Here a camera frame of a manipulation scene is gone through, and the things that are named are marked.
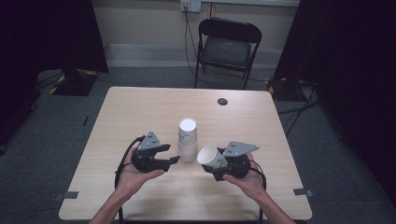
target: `black folding chair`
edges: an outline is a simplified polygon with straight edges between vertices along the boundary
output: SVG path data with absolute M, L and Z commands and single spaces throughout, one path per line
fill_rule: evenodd
M 204 45 L 203 36 L 207 36 Z M 243 72 L 245 89 L 262 32 L 248 22 L 209 18 L 199 24 L 199 45 L 194 88 L 197 88 L 199 64 Z

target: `chair seat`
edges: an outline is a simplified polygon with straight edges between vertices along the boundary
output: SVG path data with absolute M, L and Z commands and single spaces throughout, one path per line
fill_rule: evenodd
M 250 51 L 249 43 L 210 36 L 206 40 L 201 62 L 248 68 Z

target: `chair backrest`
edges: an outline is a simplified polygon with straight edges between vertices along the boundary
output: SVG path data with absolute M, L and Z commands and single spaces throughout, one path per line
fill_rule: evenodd
M 248 22 L 209 18 L 201 21 L 198 29 L 200 37 L 209 35 L 256 44 L 262 41 L 260 29 Z

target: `table top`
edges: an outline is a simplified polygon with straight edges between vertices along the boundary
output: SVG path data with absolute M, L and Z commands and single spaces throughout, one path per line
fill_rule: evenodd
M 227 105 L 219 105 L 225 98 Z M 110 88 L 92 129 L 59 216 L 88 220 L 114 190 L 114 172 L 136 137 L 154 131 L 170 144 L 157 159 L 177 155 L 178 124 L 197 122 L 198 151 L 207 145 L 226 147 L 230 141 L 260 146 L 255 161 L 267 178 L 267 191 L 295 219 L 309 219 L 312 211 L 271 95 L 266 91 L 226 91 L 165 88 Z M 257 220 L 259 206 L 237 186 L 217 182 L 195 160 L 179 161 L 169 171 L 145 183 L 124 204 L 126 220 Z

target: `white paper cup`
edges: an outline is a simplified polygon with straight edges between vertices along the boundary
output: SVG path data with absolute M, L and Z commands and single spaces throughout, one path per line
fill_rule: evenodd
M 197 157 L 198 141 L 190 147 L 186 147 L 177 142 L 177 154 L 181 161 L 193 161 Z
M 197 123 L 194 119 L 182 119 L 178 125 L 178 142 L 184 147 L 191 147 L 198 141 Z
M 211 166 L 212 168 L 220 168 L 226 165 L 226 160 L 213 145 L 206 146 L 198 153 L 197 160 L 202 165 Z

